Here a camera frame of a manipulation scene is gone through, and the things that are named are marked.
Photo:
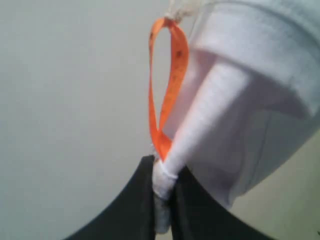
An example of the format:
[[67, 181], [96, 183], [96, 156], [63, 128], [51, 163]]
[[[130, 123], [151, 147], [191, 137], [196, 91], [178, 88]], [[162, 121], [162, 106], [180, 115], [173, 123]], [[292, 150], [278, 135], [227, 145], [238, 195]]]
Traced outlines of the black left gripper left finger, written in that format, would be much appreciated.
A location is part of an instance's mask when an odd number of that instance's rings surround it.
[[142, 157], [119, 195], [67, 240], [154, 240], [152, 170], [155, 157]]

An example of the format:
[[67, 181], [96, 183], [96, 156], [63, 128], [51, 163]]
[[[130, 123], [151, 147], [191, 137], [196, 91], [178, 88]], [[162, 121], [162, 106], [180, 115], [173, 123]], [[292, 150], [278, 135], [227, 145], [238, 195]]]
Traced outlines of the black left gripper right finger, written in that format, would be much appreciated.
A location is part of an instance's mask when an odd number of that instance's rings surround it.
[[214, 200], [187, 167], [179, 173], [170, 207], [174, 240], [269, 239]]

